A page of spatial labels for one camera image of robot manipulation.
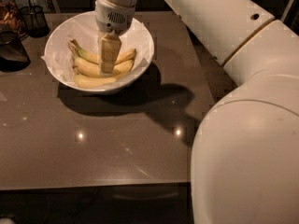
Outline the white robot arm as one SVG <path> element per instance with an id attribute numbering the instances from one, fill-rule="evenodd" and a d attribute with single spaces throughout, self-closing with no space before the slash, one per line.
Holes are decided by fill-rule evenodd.
<path id="1" fill-rule="evenodd" d="M 250 0 L 164 0 L 237 84 L 192 146 L 195 224 L 299 224 L 299 37 Z"/>

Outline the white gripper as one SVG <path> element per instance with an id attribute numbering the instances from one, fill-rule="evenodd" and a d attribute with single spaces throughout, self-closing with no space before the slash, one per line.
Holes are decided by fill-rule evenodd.
<path id="1" fill-rule="evenodd" d="M 105 33 L 99 38 L 100 73 L 111 75 L 121 50 L 119 35 L 131 26 L 136 0 L 96 0 L 95 20 Z"/>

